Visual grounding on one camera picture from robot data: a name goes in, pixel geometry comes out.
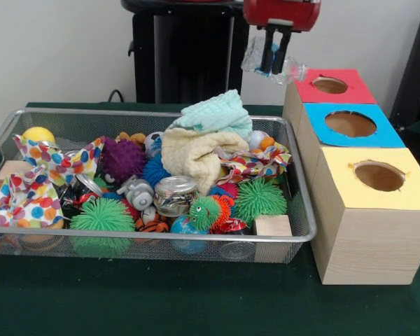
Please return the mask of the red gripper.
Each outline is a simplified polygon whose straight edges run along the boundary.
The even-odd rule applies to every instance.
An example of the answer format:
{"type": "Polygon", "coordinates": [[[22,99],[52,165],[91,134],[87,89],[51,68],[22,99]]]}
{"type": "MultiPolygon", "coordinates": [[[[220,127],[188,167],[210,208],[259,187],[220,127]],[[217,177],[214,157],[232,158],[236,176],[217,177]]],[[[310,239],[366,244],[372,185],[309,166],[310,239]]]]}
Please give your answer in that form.
{"type": "MultiPolygon", "coordinates": [[[[269,23],[291,25],[294,32],[310,31],[319,16],[319,1],[248,0],[244,1],[244,18],[250,25],[266,27],[269,23]]],[[[265,29],[265,43],[260,70],[273,74],[283,71],[291,33],[284,32],[279,48],[272,51],[274,30],[265,29]]]]}

